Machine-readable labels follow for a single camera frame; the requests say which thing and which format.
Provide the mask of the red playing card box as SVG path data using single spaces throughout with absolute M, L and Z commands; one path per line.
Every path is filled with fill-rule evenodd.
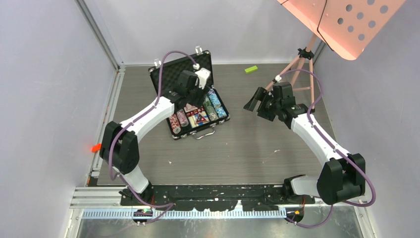
M 190 104 L 186 104 L 186 106 L 184 107 L 185 113 L 193 112 L 194 110 L 197 110 L 197 109 L 198 109 L 197 107 L 192 106 Z

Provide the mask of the purple white chip roll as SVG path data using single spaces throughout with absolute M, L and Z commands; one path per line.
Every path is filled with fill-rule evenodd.
M 178 121 L 181 125 L 181 127 L 186 127 L 189 125 L 189 120 L 184 112 L 183 109 L 180 109 L 179 111 L 176 112 L 176 116 L 178 118 Z

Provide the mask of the black poker set case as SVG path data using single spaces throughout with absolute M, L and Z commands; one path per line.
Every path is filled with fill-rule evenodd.
M 230 120 L 230 114 L 214 86 L 211 53 L 196 47 L 196 53 L 170 62 L 155 61 L 148 69 L 156 92 L 175 102 L 166 121 L 177 140 L 215 128 Z

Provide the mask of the red white chip roll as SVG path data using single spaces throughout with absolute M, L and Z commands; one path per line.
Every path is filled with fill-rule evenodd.
M 177 115 L 176 114 L 173 114 L 168 119 L 169 119 L 169 122 L 170 122 L 170 126 L 171 126 L 171 129 L 172 129 L 172 132 L 174 134 L 180 133 L 181 132 L 181 125 L 180 125 L 180 122 L 178 120 Z

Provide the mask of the green chip stack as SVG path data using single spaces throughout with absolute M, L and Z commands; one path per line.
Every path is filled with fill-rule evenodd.
M 212 109 L 212 108 L 207 109 L 206 112 L 208 114 L 208 117 L 209 117 L 210 121 L 216 121 L 216 120 L 219 119 L 218 114 L 216 113 L 216 111 L 214 109 Z

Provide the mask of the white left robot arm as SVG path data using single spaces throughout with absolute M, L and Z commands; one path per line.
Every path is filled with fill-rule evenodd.
M 203 67 L 195 72 L 184 70 L 148 107 L 120 123 L 111 121 L 106 125 L 99 156 L 132 188 L 138 204 L 147 205 L 152 198 L 150 182 L 138 165 L 140 141 L 186 105 L 200 107 L 211 87 L 210 76 L 211 71 Z

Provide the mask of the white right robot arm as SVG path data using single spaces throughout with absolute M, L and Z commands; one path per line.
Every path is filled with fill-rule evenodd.
M 351 154 L 336 143 L 317 123 L 305 104 L 297 104 L 290 83 L 275 83 L 268 91 L 259 87 L 244 106 L 269 121 L 278 118 L 300 136 L 314 153 L 322 170 L 316 178 L 298 175 L 284 180 L 282 196 L 296 203 L 303 195 L 320 198 L 332 205 L 364 195 L 366 162 L 361 154 Z

